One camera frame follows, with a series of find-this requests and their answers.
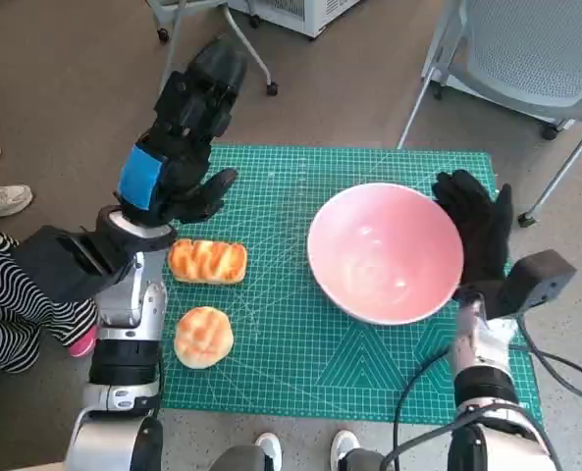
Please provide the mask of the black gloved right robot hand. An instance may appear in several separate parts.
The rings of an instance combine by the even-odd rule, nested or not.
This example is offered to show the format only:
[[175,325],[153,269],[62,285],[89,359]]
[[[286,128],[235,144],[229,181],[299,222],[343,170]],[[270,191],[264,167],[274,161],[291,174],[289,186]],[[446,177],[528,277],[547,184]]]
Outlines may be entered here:
[[513,220],[511,185],[504,184],[493,198],[471,174],[456,170],[437,174],[432,192],[462,241],[461,283],[502,281]]

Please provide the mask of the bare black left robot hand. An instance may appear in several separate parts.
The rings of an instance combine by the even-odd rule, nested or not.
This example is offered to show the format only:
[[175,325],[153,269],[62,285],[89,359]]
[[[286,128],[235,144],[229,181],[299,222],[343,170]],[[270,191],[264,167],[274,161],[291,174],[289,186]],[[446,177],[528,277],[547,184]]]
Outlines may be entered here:
[[238,171],[211,178],[212,141],[223,135],[246,73],[246,58],[226,36],[206,44],[184,71],[170,73],[154,106],[152,126],[137,140],[116,194],[137,225],[159,227],[208,220],[221,210]]

